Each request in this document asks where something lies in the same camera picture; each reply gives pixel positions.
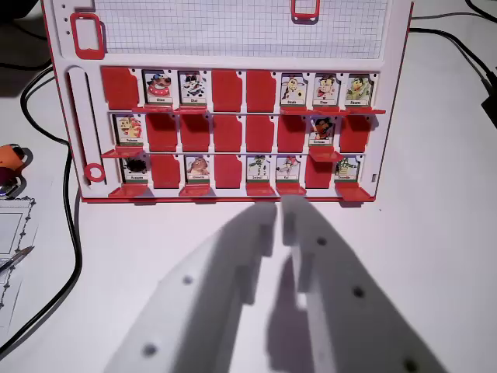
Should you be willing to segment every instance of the red plastic frame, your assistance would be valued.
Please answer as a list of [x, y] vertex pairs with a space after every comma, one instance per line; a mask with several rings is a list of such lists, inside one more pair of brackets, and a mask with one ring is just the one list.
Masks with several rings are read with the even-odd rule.
[[290, 7], [293, 18], [295, 18], [295, 19], [311, 19], [311, 18], [318, 18], [319, 17], [319, 5], [321, 2], [320, 0], [316, 0], [316, 8], [314, 10], [314, 13], [297, 13], [295, 11], [295, 2], [296, 2], [296, 0], [292, 0], [291, 7]]
[[[103, 48], [103, 35], [102, 27], [100, 26], [100, 18], [93, 13], [72, 13], [70, 18], [72, 39], [75, 42], [76, 55], [82, 60], [102, 60], [106, 55], [106, 51]], [[76, 27], [76, 21], [78, 19], [91, 19], [95, 21], [96, 37], [99, 43], [99, 49], [81, 49], [79, 47], [78, 30]]]

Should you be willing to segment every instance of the guess who game board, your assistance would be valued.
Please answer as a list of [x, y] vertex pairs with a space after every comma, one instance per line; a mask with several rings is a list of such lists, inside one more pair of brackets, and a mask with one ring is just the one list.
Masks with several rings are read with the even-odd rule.
[[87, 202], [373, 201], [408, 0], [46, 0]]

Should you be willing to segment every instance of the orange object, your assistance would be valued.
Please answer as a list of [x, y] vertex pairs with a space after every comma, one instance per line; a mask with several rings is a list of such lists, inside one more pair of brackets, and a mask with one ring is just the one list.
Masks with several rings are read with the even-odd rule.
[[0, 146], [0, 167], [7, 167], [12, 171], [16, 171], [23, 165], [23, 161], [19, 158], [11, 145]]

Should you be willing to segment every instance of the red ring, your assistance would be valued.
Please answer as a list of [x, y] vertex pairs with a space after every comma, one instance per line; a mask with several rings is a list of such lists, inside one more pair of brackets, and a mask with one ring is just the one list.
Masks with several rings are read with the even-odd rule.
[[[99, 177], [92, 176], [92, 169], [99, 169], [101, 174]], [[103, 170], [103, 167], [98, 163], [90, 163], [85, 167], [85, 176], [88, 180], [93, 181], [94, 183], [100, 183], [106, 178], [106, 172]]]

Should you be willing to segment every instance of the paper sheet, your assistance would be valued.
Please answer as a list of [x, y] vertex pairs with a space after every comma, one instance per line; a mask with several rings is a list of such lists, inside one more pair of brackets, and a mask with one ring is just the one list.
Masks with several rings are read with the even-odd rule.
[[[316, 0], [295, 0], [312, 13]], [[108, 53], [379, 58], [388, 0], [321, 0], [315, 23], [291, 0], [95, 0]]]
[[[35, 204], [29, 197], [0, 200], [0, 264], [33, 244], [37, 223], [31, 211]], [[0, 344], [7, 340], [22, 279], [22, 262], [0, 275]]]

